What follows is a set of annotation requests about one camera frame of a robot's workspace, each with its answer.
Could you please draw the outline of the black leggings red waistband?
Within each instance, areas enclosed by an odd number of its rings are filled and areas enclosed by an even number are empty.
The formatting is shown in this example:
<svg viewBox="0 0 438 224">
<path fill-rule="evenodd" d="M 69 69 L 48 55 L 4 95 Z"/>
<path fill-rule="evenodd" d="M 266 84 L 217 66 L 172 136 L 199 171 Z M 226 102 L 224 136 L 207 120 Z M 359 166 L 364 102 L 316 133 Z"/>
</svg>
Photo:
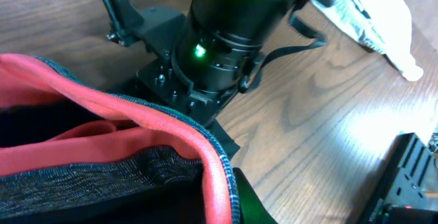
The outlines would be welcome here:
<svg viewBox="0 0 438 224">
<path fill-rule="evenodd" d="M 228 156 L 176 110 L 1 56 L 2 223 L 239 223 Z"/>
</svg>

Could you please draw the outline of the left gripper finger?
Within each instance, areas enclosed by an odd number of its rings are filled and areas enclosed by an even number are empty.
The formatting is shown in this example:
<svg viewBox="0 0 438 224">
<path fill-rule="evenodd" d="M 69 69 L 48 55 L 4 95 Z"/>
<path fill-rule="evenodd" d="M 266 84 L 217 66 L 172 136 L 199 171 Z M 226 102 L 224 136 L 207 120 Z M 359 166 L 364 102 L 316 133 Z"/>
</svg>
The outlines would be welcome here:
<svg viewBox="0 0 438 224">
<path fill-rule="evenodd" d="M 276 224 L 274 218 L 264 208 L 243 171 L 239 168 L 233 168 L 233 172 L 235 174 L 240 199 L 241 223 Z"/>
</svg>

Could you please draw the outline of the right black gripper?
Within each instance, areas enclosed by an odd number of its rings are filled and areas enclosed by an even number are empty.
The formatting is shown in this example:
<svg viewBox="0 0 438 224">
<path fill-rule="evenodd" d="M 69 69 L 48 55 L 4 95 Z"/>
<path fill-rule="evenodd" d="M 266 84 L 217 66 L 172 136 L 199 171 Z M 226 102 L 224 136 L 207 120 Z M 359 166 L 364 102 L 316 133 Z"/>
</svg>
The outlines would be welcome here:
<svg viewBox="0 0 438 224">
<path fill-rule="evenodd" d="M 129 0 L 105 0 L 111 40 L 143 42 L 157 58 L 137 71 L 133 95 L 210 125 L 238 94 L 264 55 L 258 49 L 218 46 L 189 14 L 155 6 L 139 11 Z"/>
</svg>

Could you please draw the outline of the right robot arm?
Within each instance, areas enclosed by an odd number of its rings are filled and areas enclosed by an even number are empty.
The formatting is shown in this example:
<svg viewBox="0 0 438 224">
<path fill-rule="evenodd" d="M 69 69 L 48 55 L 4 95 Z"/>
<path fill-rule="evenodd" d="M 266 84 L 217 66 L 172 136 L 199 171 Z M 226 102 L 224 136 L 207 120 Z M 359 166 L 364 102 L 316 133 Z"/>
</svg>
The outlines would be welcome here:
<svg viewBox="0 0 438 224">
<path fill-rule="evenodd" d="M 300 46 L 263 54 L 266 38 L 287 17 L 310 49 L 325 43 L 295 13 L 309 0 L 192 0 L 187 13 L 166 7 L 137 10 L 129 0 L 102 0 L 110 19 L 108 40 L 142 42 L 155 60 L 138 70 L 135 97 L 168 106 L 200 124 L 212 123 L 239 93 L 256 89 L 263 67 Z M 330 7 L 335 0 L 316 0 Z"/>
</svg>

